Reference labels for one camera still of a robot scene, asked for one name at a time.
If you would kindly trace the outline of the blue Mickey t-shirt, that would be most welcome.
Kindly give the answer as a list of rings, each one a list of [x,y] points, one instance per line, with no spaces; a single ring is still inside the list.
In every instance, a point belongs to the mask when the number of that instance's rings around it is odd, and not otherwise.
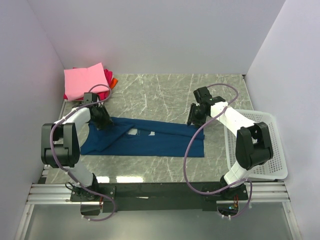
[[[97,129],[91,121],[86,141],[80,147],[85,156],[183,157],[198,130],[194,125],[112,117],[113,124]]]

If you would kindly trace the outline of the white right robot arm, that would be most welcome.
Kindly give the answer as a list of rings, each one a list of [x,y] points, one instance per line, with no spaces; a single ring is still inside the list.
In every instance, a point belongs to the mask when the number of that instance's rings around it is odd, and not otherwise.
[[[183,157],[184,180],[192,191],[204,195],[203,191],[195,189],[189,182],[186,160],[198,134],[211,122],[217,120],[236,137],[236,162],[221,178],[219,189],[212,191],[211,194],[220,193],[222,198],[230,200],[237,194],[237,186],[247,181],[252,168],[263,165],[273,158],[269,127],[265,122],[250,120],[231,107],[235,101],[234,98],[226,101],[220,96],[213,97],[207,86],[196,89],[193,94],[196,102],[190,106],[187,125],[195,125],[197,131],[187,145]]]

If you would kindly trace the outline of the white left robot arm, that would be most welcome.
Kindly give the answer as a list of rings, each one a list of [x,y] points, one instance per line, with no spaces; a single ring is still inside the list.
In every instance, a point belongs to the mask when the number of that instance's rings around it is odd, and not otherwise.
[[[45,165],[59,168],[74,182],[74,192],[88,201],[96,200],[100,188],[96,176],[80,162],[81,147],[78,130],[87,123],[93,123],[97,130],[105,130],[113,124],[104,101],[98,94],[86,92],[81,104],[54,123],[41,127],[41,160]]]

